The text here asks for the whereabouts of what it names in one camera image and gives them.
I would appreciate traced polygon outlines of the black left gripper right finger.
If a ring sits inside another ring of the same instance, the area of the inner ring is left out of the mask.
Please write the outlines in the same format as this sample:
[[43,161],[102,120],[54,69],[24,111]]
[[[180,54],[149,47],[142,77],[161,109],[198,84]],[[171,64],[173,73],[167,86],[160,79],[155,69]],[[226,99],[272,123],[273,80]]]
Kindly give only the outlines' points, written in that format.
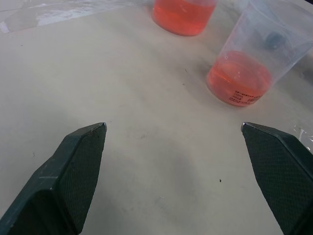
[[285,235],[313,233],[313,155],[293,135],[244,122],[241,127],[261,192]]

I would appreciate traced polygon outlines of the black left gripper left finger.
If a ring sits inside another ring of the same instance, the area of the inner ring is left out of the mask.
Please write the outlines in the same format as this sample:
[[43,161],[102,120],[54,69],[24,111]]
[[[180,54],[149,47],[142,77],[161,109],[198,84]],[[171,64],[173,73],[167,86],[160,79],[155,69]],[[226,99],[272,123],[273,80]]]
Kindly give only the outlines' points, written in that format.
[[100,122],[65,136],[0,219],[0,233],[80,234],[97,186],[106,132]]

